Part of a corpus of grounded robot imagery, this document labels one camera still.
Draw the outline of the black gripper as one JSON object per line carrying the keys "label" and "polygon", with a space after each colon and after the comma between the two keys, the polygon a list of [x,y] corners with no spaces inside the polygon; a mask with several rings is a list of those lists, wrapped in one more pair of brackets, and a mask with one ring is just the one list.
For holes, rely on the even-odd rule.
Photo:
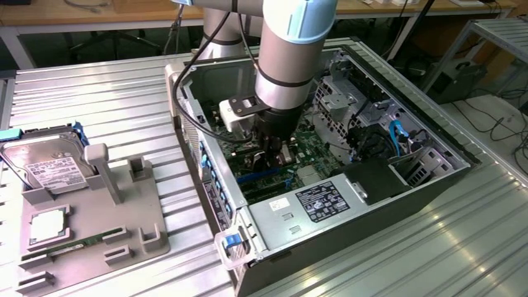
{"label": "black gripper", "polygon": [[255,136],[267,168],[280,168],[293,162],[293,153],[289,150],[291,136],[303,112],[303,107],[299,106],[289,110],[269,108],[257,113]]}

